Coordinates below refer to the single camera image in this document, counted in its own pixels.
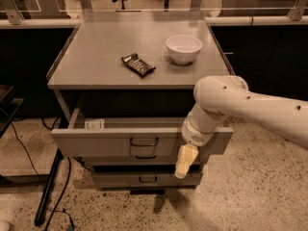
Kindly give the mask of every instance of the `drawer handle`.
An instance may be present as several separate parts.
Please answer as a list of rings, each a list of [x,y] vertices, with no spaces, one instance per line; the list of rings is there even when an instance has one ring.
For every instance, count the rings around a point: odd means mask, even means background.
[[[139,181],[140,181],[141,183],[155,183],[155,182],[157,182],[157,176],[155,176],[155,177],[152,178],[152,179],[148,179],[148,180],[142,179],[142,177],[140,176],[140,177],[139,177]]]
[[[156,156],[150,156],[150,157],[140,157],[140,156],[135,156],[137,159],[155,159]]]
[[[159,140],[158,138],[155,139],[155,142],[146,144],[146,143],[134,143],[133,138],[131,138],[130,143],[132,146],[156,146],[158,144]]]

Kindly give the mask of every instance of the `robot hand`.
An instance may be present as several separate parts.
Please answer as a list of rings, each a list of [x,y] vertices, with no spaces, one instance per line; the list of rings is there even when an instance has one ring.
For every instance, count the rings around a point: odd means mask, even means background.
[[[219,124],[235,116],[308,148],[308,102],[251,92],[238,76],[202,78],[196,83],[193,96],[196,103],[182,128],[183,139],[190,147],[206,144]],[[176,167],[176,175],[182,178],[196,157],[183,156],[188,154],[185,148],[183,145],[179,151]]]

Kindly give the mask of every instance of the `bottom drawer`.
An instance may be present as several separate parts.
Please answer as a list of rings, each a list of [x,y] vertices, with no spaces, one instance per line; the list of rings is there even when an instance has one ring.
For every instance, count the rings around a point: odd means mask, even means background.
[[[168,187],[195,187],[200,184],[202,172],[192,172],[184,179],[178,179],[172,173],[99,173],[92,179],[98,190],[120,189],[158,189]]]

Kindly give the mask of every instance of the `speckled floor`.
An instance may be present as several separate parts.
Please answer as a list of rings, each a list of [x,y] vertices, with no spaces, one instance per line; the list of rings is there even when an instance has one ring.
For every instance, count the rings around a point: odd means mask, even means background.
[[[47,119],[50,125],[53,119]],[[57,146],[40,119],[14,123],[39,173],[48,172]],[[72,160],[72,174],[58,210],[66,209],[76,230],[307,230],[308,151],[237,118],[225,153],[212,156],[195,190],[164,195],[97,192],[90,173]],[[12,127],[0,143],[3,175],[31,174],[31,165]],[[50,199],[52,208],[67,176],[63,159]],[[34,219],[41,187],[0,190],[0,217],[13,230],[42,230]],[[48,230],[69,230],[56,213]]]

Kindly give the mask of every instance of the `white bowl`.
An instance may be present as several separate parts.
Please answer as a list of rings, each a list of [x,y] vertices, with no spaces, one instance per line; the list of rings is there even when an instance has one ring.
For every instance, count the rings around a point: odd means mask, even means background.
[[[167,51],[177,64],[188,64],[199,54],[202,42],[189,35],[175,35],[166,41]]]

